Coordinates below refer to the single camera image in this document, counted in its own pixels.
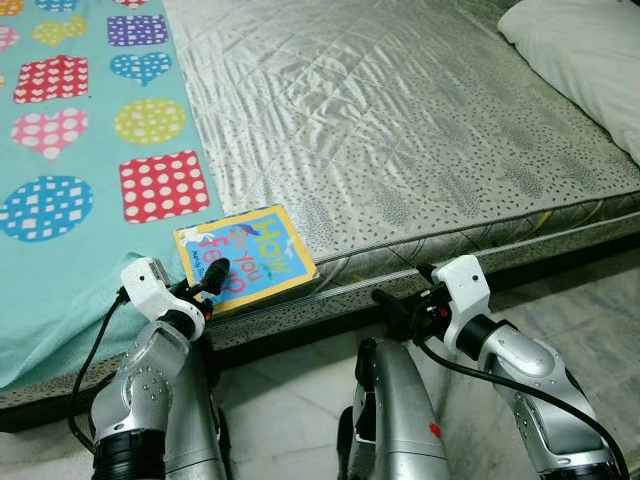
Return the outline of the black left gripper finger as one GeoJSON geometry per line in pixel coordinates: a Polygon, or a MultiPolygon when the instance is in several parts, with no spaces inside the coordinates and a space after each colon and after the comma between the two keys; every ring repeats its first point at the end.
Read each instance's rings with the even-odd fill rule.
{"type": "Polygon", "coordinates": [[[230,260],[216,259],[211,262],[201,276],[200,282],[195,284],[196,294],[207,294],[207,296],[216,297],[223,292],[224,285],[230,275],[230,260]]]}

